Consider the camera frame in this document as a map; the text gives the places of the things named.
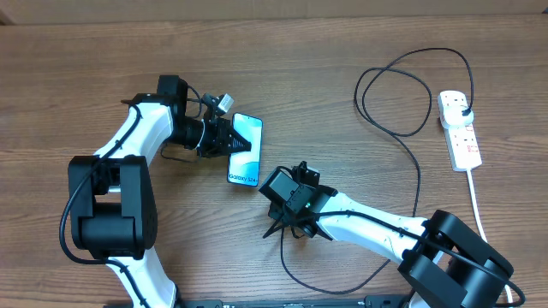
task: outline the power strip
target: power strip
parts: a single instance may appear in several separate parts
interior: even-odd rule
[[[480,149],[472,125],[474,112],[462,115],[468,106],[466,96],[458,91],[443,91],[439,93],[438,106],[453,170],[466,171],[480,166]]]

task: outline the phone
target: phone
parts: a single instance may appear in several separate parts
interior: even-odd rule
[[[251,151],[230,154],[229,183],[256,187],[259,184],[260,146],[263,136],[263,121],[259,118],[235,113],[232,127],[243,138],[251,142]]]

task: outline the wood grain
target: wood grain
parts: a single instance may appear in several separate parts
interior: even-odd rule
[[[128,299],[105,267],[64,257],[58,220],[69,160],[104,145],[127,116],[118,102],[153,92],[159,74],[179,74],[201,92],[229,92],[233,112],[264,120],[261,179],[277,165],[307,160],[324,184],[409,215],[414,166],[359,117],[352,93],[366,68],[447,46],[466,55],[474,71],[484,159],[474,177],[487,237],[514,265],[527,307],[545,307],[547,27],[545,16],[527,15],[0,27],[0,306],[99,307]],[[424,79],[434,95],[468,92],[466,69],[451,54],[419,54],[398,67]],[[383,76],[368,95],[372,116],[398,131],[411,131],[426,113],[424,88],[401,76]],[[418,215],[447,210],[475,229],[466,176],[450,168],[437,113],[434,106],[424,129],[405,140],[422,167]],[[332,298],[285,275],[279,235],[261,239],[271,223],[268,202],[255,189],[227,184],[226,166],[226,157],[197,164],[157,158],[150,168],[156,247],[184,298]],[[318,287],[353,287],[383,262],[322,239],[285,245],[288,266]],[[391,264],[345,297],[407,291]]]

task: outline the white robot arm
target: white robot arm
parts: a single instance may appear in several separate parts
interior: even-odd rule
[[[291,227],[376,252],[399,264],[398,271],[416,291],[406,303],[409,308],[493,307],[514,271],[456,216],[438,210],[426,220],[373,209],[320,185],[319,172],[306,162],[276,168],[259,191],[271,201],[268,215],[275,220],[264,237]],[[447,270],[437,266],[442,252],[453,257]]]
[[[134,307],[181,304],[176,285],[164,273],[153,247],[158,230],[148,166],[164,142],[196,149],[201,157],[249,151],[251,144],[221,118],[234,102],[228,95],[198,97],[207,107],[201,121],[185,115],[188,85],[163,75],[157,93],[137,94],[127,120],[93,156],[74,157],[68,166],[70,200],[60,227],[63,251],[75,262],[106,264],[118,275]],[[104,204],[95,195],[120,193],[121,203]],[[71,215],[73,241],[95,260],[78,259],[64,242]]]

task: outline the black cable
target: black cable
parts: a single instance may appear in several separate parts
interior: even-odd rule
[[[165,151],[165,148],[168,147],[168,143],[167,142],[164,142],[162,144],[162,147],[160,148],[160,156],[163,158],[163,159],[169,159],[169,160],[174,160],[176,162],[181,162],[181,163],[197,163],[198,160],[200,160],[200,157],[198,157],[197,160],[194,160],[194,161],[190,161],[190,160],[187,160],[187,159],[182,159],[182,158],[177,158],[177,157],[167,157],[164,155],[164,151]]]
[[[198,108],[199,108],[199,109],[198,109],[198,115],[191,116],[191,118],[197,119],[197,118],[199,118],[199,117],[201,116],[201,114],[202,114],[202,104],[203,104],[203,103],[202,103],[202,98],[200,97],[200,94],[198,93],[198,91],[196,91],[196,89],[194,89],[192,86],[188,86],[188,89],[190,89],[192,92],[194,92],[194,95],[196,95],[196,97],[198,98],[198,101],[194,101],[194,100],[191,99],[191,98],[190,98],[190,99],[187,99],[187,100],[189,100],[189,101],[191,101],[191,102],[196,102],[196,103],[198,103],[198,106],[199,106],[199,107],[198,107]]]
[[[411,150],[409,150],[409,148],[405,145],[405,143],[403,143],[403,141],[399,137],[413,136],[413,135],[417,134],[426,125],[426,122],[428,121],[428,117],[430,116],[430,112],[432,111],[432,92],[430,91],[430,88],[428,87],[428,85],[421,78],[419,78],[419,77],[417,77],[414,74],[411,74],[409,72],[403,71],[401,69],[396,69],[396,68],[391,68],[391,67],[394,64],[396,64],[398,61],[403,59],[405,56],[409,56],[409,55],[412,55],[414,53],[418,53],[418,52],[422,52],[422,51],[429,51],[429,50],[447,50],[447,51],[451,51],[451,52],[456,53],[464,61],[464,64],[466,65],[466,68],[468,70],[468,76],[470,78],[470,105],[468,106],[468,108],[466,110],[464,110],[462,112],[464,115],[467,115],[470,112],[470,110],[472,109],[472,103],[474,102],[474,78],[472,77],[472,69],[470,68],[468,60],[464,57],[464,55],[462,53],[460,53],[459,51],[453,50],[451,48],[425,48],[425,49],[420,49],[420,50],[413,50],[413,51],[410,51],[410,52],[408,52],[408,53],[406,53],[402,56],[399,56],[396,60],[390,62],[384,68],[369,68],[361,74],[360,78],[358,79],[358,82],[356,83],[356,88],[354,90],[354,106],[356,107],[356,109],[360,113],[361,117],[363,117],[364,120],[366,120],[367,122],[371,123],[374,127],[382,130],[383,132],[387,133],[390,137],[394,138],[400,145],[402,145],[403,149],[405,149],[405,151],[409,154],[409,156],[413,160],[413,164],[414,164],[415,168],[417,169],[417,189],[416,189],[416,193],[415,193],[415,196],[414,196],[414,205],[413,205],[412,217],[416,216],[417,207],[419,205],[420,165],[419,165],[419,161],[417,161],[417,158],[414,156],[413,152],[411,152]],[[363,109],[363,111],[362,111],[360,109],[360,106],[358,105],[358,90],[360,88],[360,83],[361,83],[361,80],[363,79],[363,77],[367,73],[375,71],[375,70],[378,70],[379,72],[371,79],[371,81],[369,81],[369,84],[367,85],[366,89],[364,90],[363,94],[361,95],[361,107]],[[423,87],[425,87],[426,91],[428,92],[428,111],[426,112],[425,119],[419,125],[419,127],[411,133],[398,133],[398,132],[391,131],[391,130],[381,126],[380,124],[378,124],[375,120],[373,120],[371,115],[369,115],[369,113],[367,112],[367,108],[366,108],[367,90],[369,90],[369,88],[371,87],[373,82],[375,82],[375,80],[382,73],[384,73],[386,71],[403,74],[407,77],[413,78],[414,80],[417,80],[419,83],[421,83],[421,85],[423,85]]]
[[[367,90],[369,90],[369,87],[373,84],[373,82],[375,82],[375,80],[382,73],[384,73],[384,71],[389,70],[388,68],[392,67],[394,64],[396,64],[398,61],[402,60],[404,57],[409,56],[409,55],[413,55],[414,53],[418,53],[418,52],[422,52],[422,51],[432,51],[432,50],[446,50],[446,51],[456,53],[464,61],[464,64],[466,65],[466,69],[468,70],[468,77],[470,79],[470,104],[468,105],[468,108],[462,112],[463,115],[467,116],[470,113],[470,111],[472,110],[472,104],[474,103],[474,78],[472,77],[472,69],[470,68],[470,64],[468,63],[468,60],[466,59],[466,57],[464,57],[464,55],[462,53],[460,53],[459,51],[451,49],[451,48],[445,48],[445,47],[423,48],[423,49],[419,49],[419,50],[413,50],[413,51],[410,51],[406,54],[403,54],[403,55],[399,56],[398,58],[396,58],[396,60],[390,62],[387,66],[382,68],[380,70],[380,72],[378,72],[375,75],[375,77],[373,77],[373,79],[369,82],[369,85],[367,85],[367,88],[364,91],[364,93],[367,92]]]
[[[136,111],[135,121],[131,125],[131,127],[128,129],[128,131],[119,139],[116,141],[116,144],[107,151],[91,168],[89,171],[86,172],[86,174],[82,177],[80,180],[80,183],[74,190],[73,194],[70,196],[70,198],[67,201],[67,205],[65,205],[65,209],[63,211],[63,215],[61,216],[61,222],[59,223],[59,243],[61,244],[61,249],[65,253],[65,255],[72,260],[75,263],[78,264],[111,264],[115,265],[120,268],[120,272],[124,273],[126,277],[128,278],[129,283],[131,284],[132,289],[134,290],[135,294],[137,295],[137,298],[140,301],[140,304],[145,306],[145,308],[150,308],[148,303],[146,303],[146,299],[143,297],[143,295],[140,293],[139,289],[137,288],[137,284],[135,283],[134,278],[131,276],[131,273],[129,273],[127,267],[123,265],[122,263],[116,261],[116,260],[109,260],[109,259],[99,259],[99,260],[87,260],[76,257],[67,247],[67,241],[65,240],[65,228],[67,226],[67,219],[69,218],[69,212],[72,206],[74,205],[74,200],[82,190],[82,187],[84,186],[84,183],[86,183],[87,180],[89,180],[92,177],[92,174],[97,170],[97,168],[104,163],[115,151],[120,149],[122,147],[122,144],[126,141],[126,139],[129,138],[131,133],[135,130],[137,125],[139,124],[140,119],[142,118],[142,115],[140,113],[139,107],[136,105],[131,105],[130,108],[134,108]]]
[[[321,292],[321,293],[327,293],[327,294],[331,294],[331,295],[342,295],[342,294],[348,294],[348,293],[352,293],[354,291],[357,291],[357,290],[363,288],[368,282],[370,282],[371,279],[373,279],[375,277],[375,275],[378,274],[378,272],[381,271],[384,268],[384,266],[386,266],[390,262],[390,260],[385,261],[384,264],[381,265],[377,270],[375,270],[375,272],[372,275],[370,275],[364,282],[362,282],[361,284],[359,284],[356,287],[350,288],[348,290],[342,290],[342,291],[329,291],[329,290],[320,289],[318,287],[313,287],[313,286],[307,285],[306,283],[304,283],[304,282],[300,281],[299,279],[297,279],[297,277],[293,276],[293,274],[291,274],[291,272],[289,272],[289,269],[287,268],[287,266],[285,265],[285,262],[283,261],[283,233],[284,232],[285,232],[285,226],[282,227],[282,239],[280,241],[280,259],[282,260],[283,269],[289,275],[289,277],[291,277],[291,279],[293,279],[298,284],[302,285],[303,287],[307,287],[311,290],[318,291],[318,292]]]
[[[467,67],[467,70],[468,70],[468,76],[470,78],[470,105],[468,106],[468,108],[466,110],[464,110],[462,113],[466,116],[470,110],[472,109],[472,104],[474,102],[474,79],[472,77],[472,69],[470,68],[470,65],[468,63],[468,60],[464,57],[464,55],[462,53],[460,53],[459,51],[457,50],[453,50],[451,48],[425,48],[425,49],[420,49],[420,50],[413,50],[413,51],[410,51],[402,56],[399,56],[396,60],[390,62],[387,66],[383,67],[383,68],[369,68],[368,70],[366,70],[365,72],[363,72],[363,74],[360,76],[360,78],[358,79],[358,82],[356,83],[356,88],[354,90],[354,105],[356,107],[356,109],[358,110],[358,112],[360,113],[360,115],[369,123],[371,123],[373,126],[377,127],[378,129],[384,131],[385,133],[387,133],[388,135],[390,135],[392,138],[394,138],[400,145],[402,145],[402,147],[405,149],[405,151],[409,154],[409,156],[411,157],[411,159],[413,160],[413,163],[414,163],[414,166],[415,168],[417,169],[417,189],[416,189],[416,193],[415,193],[415,198],[414,198],[414,206],[413,206],[413,212],[412,212],[412,217],[415,217],[416,216],[416,213],[417,213],[417,207],[418,207],[418,204],[419,204],[419,196],[420,196],[420,165],[419,165],[419,162],[417,161],[417,158],[414,156],[413,152],[411,152],[411,150],[409,150],[409,148],[403,143],[403,141],[398,138],[398,137],[410,137],[410,136],[413,136],[415,134],[417,134],[425,125],[426,125],[426,122],[428,121],[428,117],[430,116],[430,112],[432,111],[432,92],[430,91],[430,88],[428,87],[428,85],[423,81],[421,80],[419,77],[415,76],[414,74],[411,74],[411,73],[408,73],[406,71],[402,71],[400,69],[396,69],[396,68],[391,68],[394,64],[396,64],[398,61],[400,61],[401,59],[403,59],[405,56],[409,56],[409,55],[412,55],[414,53],[417,53],[417,52],[422,52],[422,51],[429,51],[429,50],[447,50],[447,51],[450,51],[450,52],[454,52],[456,53],[463,61],[464,61],[464,64],[466,65]],[[360,109],[360,106],[358,105],[358,90],[359,90],[359,87],[360,87],[360,83],[361,83],[361,80],[363,79],[363,77],[369,73],[369,72],[372,72],[374,70],[378,70],[379,72],[372,78],[372,80],[369,82],[369,84],[367,85],[366,89],[364,90],[363,92],[363,95],[361,96],[361,106],[363,108],[363,111]],[[428,92],[428,97],[429,97],[429,103],[428,103],[428,111],[426,112],[426,116],[425,116],[425,119],[424,121],[419,125],[419,127],[417,129],[415,129],[413,132],[411,133],[398,133],[398,132],[394,132],[394,131],[391,131],[383,126],[381,126],[380,124],[378,124],[376,121],[373,120],[373,118],[371,117],[371,115],[369,115],[369,113],[367,112],[367,109],[366,109],[366,103],[365,103],[365,97],[366,97],[366,93],[367,91],[369,90],[369,88],[371,87],[371,85],[373,84],[373,82],[382,74],[384,73],[385,71],[389,71],[389,72],[393,72],[393,73],[399,73],[399,74],[403,74],[403,75],[406,75],[407,77],[411,77],[413,78],[414,80],[417,80],[419,83],[421,83],[421,85],[423,85],[423,87],[425,87],[426,91]],[[293,180],[295,181],[295,175],[293,174],[293,172],[291,172],[291,170],[287,169],[289,171],[289,173],[292,175],[293,177]],[[282,206],[282,209],[283,209],[283,216],[285,216],[285,204]],[[285,227],[283,224],[282,226],[279,226],[279,227],[275,227],[279,221],[281,220],[281,217],[276,220],[274,222],[274,224],[272,224],[272,226],[268,229],[268,231],[265,233],[265,235],[263,235],[263,238],[275,233],[276,231],[278,230],[282,230],[282,245],[283,245],[283,228]],[[382,264],[375,272],[373,272],[373,274],[371,276],[369,276],[362,284],[360,284],[358,287],[355,287],[355,288],[352,288],[352,289],[349,289],[349,290],[346,290],[346,291],[328,291],[328,290],[323,290],[323,289],[319,289],[319,288],[316,288],[316,287],[312,287],[312,286],[309,286],[307,285],[306,283],[298,280],[296,277],[294,277],[290,272],[289,270],[287,269],[287,267],[285,266],[285,262],[283,261],[283,251],[282,249],[280,249],[280,258],[282,259],[282,266],[283,266],[283,269],[285,270],[285,272],[297,283],[301,284],[302,286],[304,287],[308,287],[312,290],[315,290],[315,291],[318,291],[318,292],[322,292],[322,293],[328,293],[328,294],[345,294],[345,293],[352,293],[353,291],[356,291],[358,289],[360,289],[361,287],[365,286],[376,274],[378,274],[378,272],[380,272],[381,269],[383,269],[389,262],[390,260],[387,260],[386,262],[384,262],[384,264]]]

